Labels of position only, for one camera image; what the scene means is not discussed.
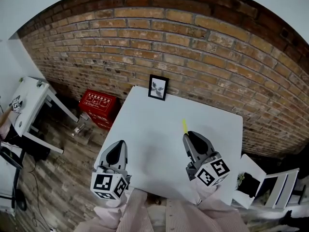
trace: white chair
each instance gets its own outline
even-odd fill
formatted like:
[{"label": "white chair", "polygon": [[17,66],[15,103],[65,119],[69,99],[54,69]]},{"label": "white chair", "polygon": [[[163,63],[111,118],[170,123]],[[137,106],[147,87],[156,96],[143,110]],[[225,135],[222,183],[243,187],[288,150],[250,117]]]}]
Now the white chair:
[{"label": "white chair", "polygon": [[[265,206],[262,206],[261,208],[275,209],[276,211],[284,210],[292,195],[298,172],[299,169],[297,168],[277,174],[266,175],[266,173],[246,154],[244,154],[240,160],[239,173],[251,174],[253,178],[255,178],[260,182],[260,185],[255,195],[257,195],[265,179],[277,178],[275,186]],[[252,202],[254,201],[255,197],[250,198],[249,195],[240,192],[238,190],[235,190],[233,194],[233,199],[236,202],[238,202],[241,206],[248,209],[252,205]]]}]

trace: yellow object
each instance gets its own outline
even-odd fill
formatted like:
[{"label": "yellow object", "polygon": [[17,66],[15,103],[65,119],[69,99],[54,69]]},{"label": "yellow object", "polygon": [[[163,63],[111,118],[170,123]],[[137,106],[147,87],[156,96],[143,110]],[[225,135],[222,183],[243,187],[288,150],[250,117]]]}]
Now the yellow object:
[{"label": "yellow object", "polygon": [[187,124],[185,122],[185,119],[183,119],[183,133],[188,134],[188,128],[187,128]]}]

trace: white cube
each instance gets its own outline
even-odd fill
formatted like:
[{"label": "white cube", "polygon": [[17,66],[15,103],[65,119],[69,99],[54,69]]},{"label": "white cube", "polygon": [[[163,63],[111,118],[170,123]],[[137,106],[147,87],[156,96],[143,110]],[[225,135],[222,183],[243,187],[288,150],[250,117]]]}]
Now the white cube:
[{"label": "white cube", "polygon": [[90,189],[101,199],[119,200],[126,187],[122,174],[92,173]]},{"label": "white cube", "polygon": [[207,187],[213,187],[222,182],[230,173],[222,158],[203,164],[195,177],[200,179]]}]

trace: person's leg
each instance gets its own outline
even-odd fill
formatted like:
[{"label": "person's leg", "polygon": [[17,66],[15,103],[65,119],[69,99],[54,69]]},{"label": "person's leg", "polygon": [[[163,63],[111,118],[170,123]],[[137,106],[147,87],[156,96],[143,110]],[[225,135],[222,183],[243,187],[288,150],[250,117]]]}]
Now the person's leg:
[{"label": "person's leg", "polygon": [[301,218],[288,218],[286,221],[285,221],[285,224],[290,226],[290,227],[294,227],[294,228],[299,228],[300,230],[299,231],[304,231],[305,228],[306,231],[308,231],[308,228],[309,228],[309,217],[301,217]]},{"label": "person's leg", "polygon": [[290,227],[299,228],[299,231],[308,230],[309,226],[309,217],[301,217],[301,218],[292,218],[292,211],[288,211],[285,216],[280,220],[280,224],[288,225]]}]

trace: table leg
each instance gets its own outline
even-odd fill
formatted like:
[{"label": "table leg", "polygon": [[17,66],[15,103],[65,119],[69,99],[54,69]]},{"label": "table leg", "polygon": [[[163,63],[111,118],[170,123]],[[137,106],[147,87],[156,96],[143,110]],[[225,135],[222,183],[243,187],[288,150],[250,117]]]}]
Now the table leg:
[{"label": "table leg", "polygon": [[43,145],[43,146],[45,146],[45,147],[47,147],[47,148],[49,148],[49,149],[51,149],[51,150],[53,150],[53,151],[56,151],[56,152],[58,152],[58,153],[60,153],[60,154],[63,154],[63,150],[62,150],[62,149],[59,149],[59,148],[57,148],[57,147],[55,147],[55,146],[53,146],[53,145],[50,145],[49,143],[47,143],[47,142],[45,142],[45,141],[43,141],[43,140],[37,138],[36,136],[33,136],[33,135],[30,134],[29,132],[25,132],[23,135],[24,135],[25,137],[28,137],[29,139],[31,139],[31,140],[37,142],[38,144],[41,144],[41,145]]},{"label": "table leg", "polygon": [[73,119],[75,122],[78,121],[78,118],[71,113],[71,111],[66,108],[66,106],[64,104],[62,104],[62,102],[52,93],[52,91],[48,90],[47,91],[47,95],[52,98],[52,100],[71,118]]}]

